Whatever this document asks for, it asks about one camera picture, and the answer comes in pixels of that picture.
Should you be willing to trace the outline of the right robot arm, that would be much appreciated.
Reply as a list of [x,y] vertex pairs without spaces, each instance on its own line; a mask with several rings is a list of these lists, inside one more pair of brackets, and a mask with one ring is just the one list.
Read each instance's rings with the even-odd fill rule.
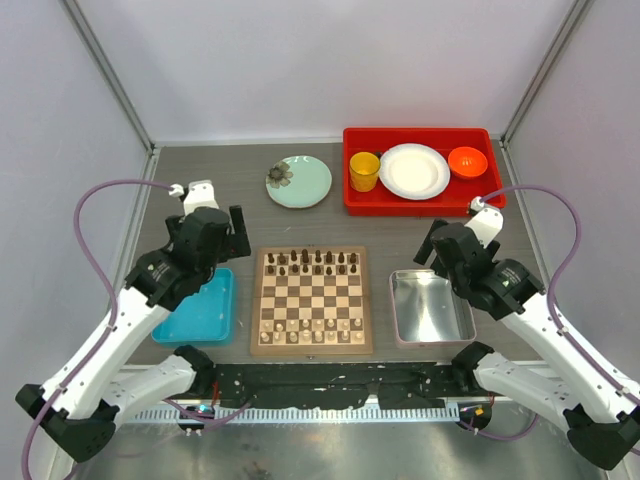
[[467,223],[435,220],[414,260],[428,257],[453,292],[524,340],[552,368],[551,381],[474,342],[454,359],[451,380],[525,406],[566,434],[591,464],[614,469],[639,443],[639,384],[616,368],[554,307],[549,290],[523,264],[496,260],[502,216],[485,210]]

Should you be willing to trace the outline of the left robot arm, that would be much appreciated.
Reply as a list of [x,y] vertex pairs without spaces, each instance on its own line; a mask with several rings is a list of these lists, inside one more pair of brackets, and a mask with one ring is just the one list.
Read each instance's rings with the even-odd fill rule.
[[201,206],[166,220],[168,243],[142,255],[114,309],[58,373],[26,384],[17,403],[75,462],[99,454],[119,427],[147,407],[186,393],[205,397],[214,363],[197,348],[177,348],[160,364],[120,383],[115,375],[140,343],[214,276],[218,264],[251,253],[242,208]]

